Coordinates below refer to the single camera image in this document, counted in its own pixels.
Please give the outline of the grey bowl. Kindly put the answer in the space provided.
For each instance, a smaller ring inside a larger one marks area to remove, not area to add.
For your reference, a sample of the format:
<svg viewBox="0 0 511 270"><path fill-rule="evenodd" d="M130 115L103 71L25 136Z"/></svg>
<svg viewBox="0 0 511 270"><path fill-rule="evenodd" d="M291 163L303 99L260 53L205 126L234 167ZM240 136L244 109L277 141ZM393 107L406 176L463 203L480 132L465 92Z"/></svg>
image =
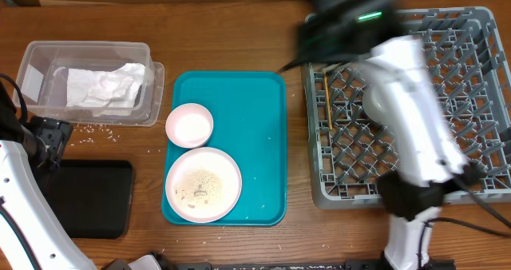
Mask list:
<svg viewBox="0 0 511 270"><path fill-rule="evenodd" d="M383 92L375 86L369 85L362 96L362 107L366 115L380 125L388 125L389 106Z"/></svg>

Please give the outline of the white napkin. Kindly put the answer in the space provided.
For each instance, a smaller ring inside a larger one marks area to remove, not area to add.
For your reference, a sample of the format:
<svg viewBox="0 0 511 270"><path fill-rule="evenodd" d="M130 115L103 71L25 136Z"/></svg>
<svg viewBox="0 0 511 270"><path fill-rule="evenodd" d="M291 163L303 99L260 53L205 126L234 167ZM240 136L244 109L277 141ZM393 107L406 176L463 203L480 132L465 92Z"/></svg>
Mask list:
<svg viewBox="0 0 511 270"><path fill-rule="evenodd" d="M128 116L142 86L145 66L126 63L114 71L69 69L67 78L67 107L114 108L94 110L93 115Z"/></svg>

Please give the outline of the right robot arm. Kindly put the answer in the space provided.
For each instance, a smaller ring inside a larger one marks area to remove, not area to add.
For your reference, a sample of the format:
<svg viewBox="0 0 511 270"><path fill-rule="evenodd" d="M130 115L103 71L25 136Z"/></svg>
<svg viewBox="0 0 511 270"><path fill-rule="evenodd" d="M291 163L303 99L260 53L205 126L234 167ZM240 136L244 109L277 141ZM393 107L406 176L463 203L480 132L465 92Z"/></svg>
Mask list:
<svg viewBox="0 0 511 270"><path fill-rule="evenodd" d="M298 28L296 63L350 62L367 81L366 114L394 135L398 166L377 181L390 214L382 264L430 267L431 229L447 194L468 191L482 171L460 150L430 82L423 44L407 33L397 0L311 0Z"/></svg>

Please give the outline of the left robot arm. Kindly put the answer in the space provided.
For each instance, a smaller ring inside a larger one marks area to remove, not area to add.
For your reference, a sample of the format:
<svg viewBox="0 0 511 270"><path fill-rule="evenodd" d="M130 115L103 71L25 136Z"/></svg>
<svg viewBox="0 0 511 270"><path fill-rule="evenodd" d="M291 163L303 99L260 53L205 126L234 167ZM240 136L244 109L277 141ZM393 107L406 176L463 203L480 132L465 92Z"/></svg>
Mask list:
<svg viewBox="0 0 511 270"><path fill-rule="evenodd" d="M39 182L56 171L73 132L67 121L28 115L1 91L1 250L13 269L93 269L65 232Z"/></svg>

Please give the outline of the grey dishwasher rack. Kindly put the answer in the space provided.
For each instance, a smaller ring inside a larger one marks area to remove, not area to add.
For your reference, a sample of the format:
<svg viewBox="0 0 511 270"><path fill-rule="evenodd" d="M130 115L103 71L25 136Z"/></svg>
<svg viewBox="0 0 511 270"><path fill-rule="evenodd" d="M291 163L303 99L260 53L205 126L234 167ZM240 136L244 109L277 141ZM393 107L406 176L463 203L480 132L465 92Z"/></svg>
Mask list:
<svg viewBox="0 0 511 270"><path fill-rule="evenodd" d="M474 192L510 199L510 69L492 12L484 7L403 10L424 44L430 79L462 152L485 176ZM323 84L327 72L330 131ZM375 208L376 180L398 164L394 138L364 112L366 83L349 66L301 69L307 101L311 192L322 209Z"/></svg>

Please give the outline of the teal plastic serving tray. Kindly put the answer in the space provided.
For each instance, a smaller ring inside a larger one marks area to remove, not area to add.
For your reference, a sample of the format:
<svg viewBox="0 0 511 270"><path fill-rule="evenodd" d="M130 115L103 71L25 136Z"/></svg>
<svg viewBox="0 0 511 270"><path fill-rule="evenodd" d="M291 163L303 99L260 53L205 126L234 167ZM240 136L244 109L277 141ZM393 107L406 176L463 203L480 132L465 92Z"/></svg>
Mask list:
<svg viewBox="0 0 511 270"><path fill-rule="evenodd" d="M172 105L204 106L214 121L207 145L229 154L243 179L219 226L272 226L287 211L287 102L284 80L264 71L188 71Z"/></svg>

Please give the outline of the small pink bowl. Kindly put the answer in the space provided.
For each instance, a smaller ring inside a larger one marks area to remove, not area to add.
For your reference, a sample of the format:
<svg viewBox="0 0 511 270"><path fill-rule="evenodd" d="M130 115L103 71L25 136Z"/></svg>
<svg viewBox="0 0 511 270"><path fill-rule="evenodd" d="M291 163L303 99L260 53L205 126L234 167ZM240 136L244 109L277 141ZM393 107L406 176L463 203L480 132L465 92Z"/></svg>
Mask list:
<svg viewBox="0 0 511 270"><path fill-rule="evenodd" d="M214 121L207 108L196 103L177 106L167 117L165 132L176 146L194 149L204 145L212 135Z"/></svg>

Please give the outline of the large pink plate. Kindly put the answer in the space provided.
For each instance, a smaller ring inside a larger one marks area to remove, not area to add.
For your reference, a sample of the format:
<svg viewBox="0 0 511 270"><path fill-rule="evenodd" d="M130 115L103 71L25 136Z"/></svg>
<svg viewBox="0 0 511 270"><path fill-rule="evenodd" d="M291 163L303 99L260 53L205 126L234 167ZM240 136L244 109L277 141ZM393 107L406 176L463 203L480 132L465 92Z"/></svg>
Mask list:
<svg viewBox="0 0 511 270"><path fill-rule="evenodd" d="M179 217L206 224L234 209L242 187L240 168L227 153L201 147L174 161L167 173L165 196Z"/></svg>

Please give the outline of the clear plastic bin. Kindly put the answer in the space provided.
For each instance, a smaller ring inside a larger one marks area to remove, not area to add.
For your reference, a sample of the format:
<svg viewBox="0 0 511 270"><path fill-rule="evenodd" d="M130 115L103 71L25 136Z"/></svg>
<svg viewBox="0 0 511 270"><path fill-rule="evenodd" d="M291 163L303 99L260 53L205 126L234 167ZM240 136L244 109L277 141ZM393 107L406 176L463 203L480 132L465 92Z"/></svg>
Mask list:
<svg viewBox="0 0 511 270"><path fill-rule="evenodd" d="M67 107L69 69L114 71L126 63L145 66L142 86L128 116L102 115L94 110L114 108ZM25 101L39 116L73 123L152 126L160 112L164 92L164 67L154 62L149 46L142 42L34 41L20 65L12 101Z"/></svg>

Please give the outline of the black rectangular tray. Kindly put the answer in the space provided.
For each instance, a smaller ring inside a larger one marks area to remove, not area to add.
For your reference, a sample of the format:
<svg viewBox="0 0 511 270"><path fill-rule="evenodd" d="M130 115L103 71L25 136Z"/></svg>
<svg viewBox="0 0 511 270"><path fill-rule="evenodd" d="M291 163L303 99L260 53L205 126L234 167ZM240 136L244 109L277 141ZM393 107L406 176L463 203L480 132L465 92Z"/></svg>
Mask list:
<svg viewBox="0 0 511 270"><path fill-rule="evenodd" d="M117 239L126 234L135 172L123 160L63 160L38 185L71 238Z"/></svg>

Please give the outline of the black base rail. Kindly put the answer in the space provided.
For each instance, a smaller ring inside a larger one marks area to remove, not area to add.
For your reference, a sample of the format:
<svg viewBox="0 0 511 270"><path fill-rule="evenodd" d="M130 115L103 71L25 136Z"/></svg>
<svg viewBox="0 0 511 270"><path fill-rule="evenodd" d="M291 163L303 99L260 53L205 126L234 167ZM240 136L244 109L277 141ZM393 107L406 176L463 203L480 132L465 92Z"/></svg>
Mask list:
<svg viewBox="0 0 511 270"><path fill-rule="evenodd" d="M226 264L213 265L203 263L174 264L160 252L149 252L140 259L128 263L115 259L101 270L136 270L136 269L167 269L167 270L376 270L391 269L384 261L383 255L378 259L346 260L330 264Z"/></svg>

